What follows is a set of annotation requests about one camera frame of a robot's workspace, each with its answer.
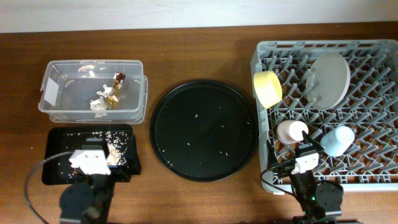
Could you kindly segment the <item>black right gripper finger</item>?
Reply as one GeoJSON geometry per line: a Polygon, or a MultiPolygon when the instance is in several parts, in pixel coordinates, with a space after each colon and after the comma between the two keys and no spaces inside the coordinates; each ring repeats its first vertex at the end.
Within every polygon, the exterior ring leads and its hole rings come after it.
{"type": "Polygon", "coordinates": [[[303,150],[305,152],[308,151],[323,152],[323,146],[319,142],[312,139],[305,131],[302,131],[302,135],[305,143],[303,150]]]}
{"type": "Polygon", "coordinates": [[[267,140],[266,144],[267,144],[267,151],[268,151],[268,164],[269,165],[277,165],[278,161],[277,161],[275,149],[274,149],[272,143],[270,142],[270,140],[267,140]]]}

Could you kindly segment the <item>pink plastic cup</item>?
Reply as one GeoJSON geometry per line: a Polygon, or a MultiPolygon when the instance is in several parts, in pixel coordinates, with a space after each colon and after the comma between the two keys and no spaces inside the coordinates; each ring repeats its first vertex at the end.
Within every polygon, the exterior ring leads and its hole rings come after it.
{"type": "Polygon", "coordinates": [[[277,127],[277,137],[284,144],[293,144],[303,141],[303,131],[308,134],[308,126],[304,122],[285,120],[277,127]]]}

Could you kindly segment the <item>light blue plastic cup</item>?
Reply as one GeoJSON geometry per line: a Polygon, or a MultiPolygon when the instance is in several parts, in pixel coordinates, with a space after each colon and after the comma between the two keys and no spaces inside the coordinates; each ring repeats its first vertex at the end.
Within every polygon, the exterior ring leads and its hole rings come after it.
{"type": "Polygon", "coordinates": [[[338,126],[321,138],[321,146],[324,152],[333,157],[341,156],[353,143],[354,132],[347,126],[338,126]]]}

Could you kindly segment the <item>yellow bowl with food scraps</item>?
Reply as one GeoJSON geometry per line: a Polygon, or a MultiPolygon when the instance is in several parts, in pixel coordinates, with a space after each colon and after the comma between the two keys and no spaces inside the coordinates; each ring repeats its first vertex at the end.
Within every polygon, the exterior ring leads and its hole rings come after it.
{"type": "Polygon", "coordinates": [[[253,81],[256,97],[264,108],[269,109],[282,101],[282,86],[273,71],[257,72],[253,81]]]}

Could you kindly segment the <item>grey round plate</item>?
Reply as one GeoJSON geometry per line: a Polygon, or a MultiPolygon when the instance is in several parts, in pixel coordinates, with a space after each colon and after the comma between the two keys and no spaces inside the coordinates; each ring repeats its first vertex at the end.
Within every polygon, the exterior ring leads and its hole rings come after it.
{"type": "Polygon", "coordinates": [[[330,109],[345,97],[350,75],[349,65],[340,54],[323,54],[310,67],[305,97],[309,102],[316,99],[312,106],[317,110],[330,109]]]}

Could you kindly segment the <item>white tissue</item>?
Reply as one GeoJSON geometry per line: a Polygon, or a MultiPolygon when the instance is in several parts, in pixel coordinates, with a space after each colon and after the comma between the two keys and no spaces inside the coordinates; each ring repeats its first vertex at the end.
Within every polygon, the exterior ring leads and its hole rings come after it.
{"type": "Polygon", "coordinates": [[[95,111],[95,118],[106,116],[107,109],[106,99],[113,94],[113,87],[109,87],[106,84],[103,85],[103,91],[97,91],[98,98],[90,101],[90,110],[95,111]]]}

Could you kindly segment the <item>gold brown snack wrapper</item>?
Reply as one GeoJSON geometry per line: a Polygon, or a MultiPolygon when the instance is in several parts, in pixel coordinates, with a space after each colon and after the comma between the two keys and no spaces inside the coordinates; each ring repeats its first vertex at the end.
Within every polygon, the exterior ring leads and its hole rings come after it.
{"type": "Polygon", "coordinates": [[[114,81],[111,87],[111,93],[106,97],[106,105],[109,109],[114,110],[119,105],[119,92],[123,86],[126,75],[121,72],[116,72],[114,74],[114,81]]]}

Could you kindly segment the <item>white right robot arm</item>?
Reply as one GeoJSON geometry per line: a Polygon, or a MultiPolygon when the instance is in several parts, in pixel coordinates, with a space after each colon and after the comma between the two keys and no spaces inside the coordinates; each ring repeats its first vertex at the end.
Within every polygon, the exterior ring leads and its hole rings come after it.
{"type": "Polygon", "coordinates": [[[319,164],[324,148],[302,131],[304,145],[297,148],[295,156],[284,162],[277,162],[275,149],[267,141],[270,167],[261,172],[276,173],[279,178],[288,177],[291,193],[303,211],[301,217],[293,217],[293,223],[336,223],[342,214],[344,190],[340,184],[329,180],[317,180],[312,172],[319,164]]]}

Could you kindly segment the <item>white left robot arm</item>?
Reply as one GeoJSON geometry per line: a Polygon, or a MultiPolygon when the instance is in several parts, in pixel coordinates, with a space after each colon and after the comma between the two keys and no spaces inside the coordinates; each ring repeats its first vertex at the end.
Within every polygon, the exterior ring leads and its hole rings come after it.
{"type": "Polygon", "coordinates": [[[115,165],[107,161],[110,152],[86,147],[69,158],[82,181],[67,187],[60,196],[60,223],[106,223],[117,182],[129,182],[141,173],[135,149],[128,149],[115,165]]]}

